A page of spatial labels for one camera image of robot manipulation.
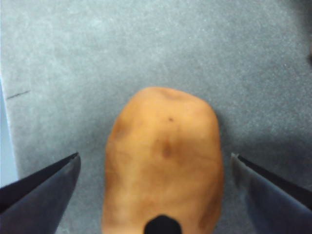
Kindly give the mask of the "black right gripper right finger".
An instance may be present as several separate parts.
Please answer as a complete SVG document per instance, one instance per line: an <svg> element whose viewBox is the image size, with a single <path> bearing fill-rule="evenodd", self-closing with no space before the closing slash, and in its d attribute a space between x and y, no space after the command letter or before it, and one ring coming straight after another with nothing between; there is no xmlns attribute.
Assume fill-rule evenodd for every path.
<svg viewBox="0 0 312 234"><path fill-rule="evenodd" d="M312 193L231 154L234 184L258 234L310 234Z"/></svg>

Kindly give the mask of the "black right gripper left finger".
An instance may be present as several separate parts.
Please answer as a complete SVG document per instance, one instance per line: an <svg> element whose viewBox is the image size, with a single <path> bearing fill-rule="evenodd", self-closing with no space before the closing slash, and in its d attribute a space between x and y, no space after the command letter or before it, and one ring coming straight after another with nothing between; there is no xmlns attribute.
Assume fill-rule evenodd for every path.
<svg viewBox="0 0 312 234"><path fill-rule="evenodd" d="M0 189L2 234L54 234L75 190L78 153Z"/></svg>

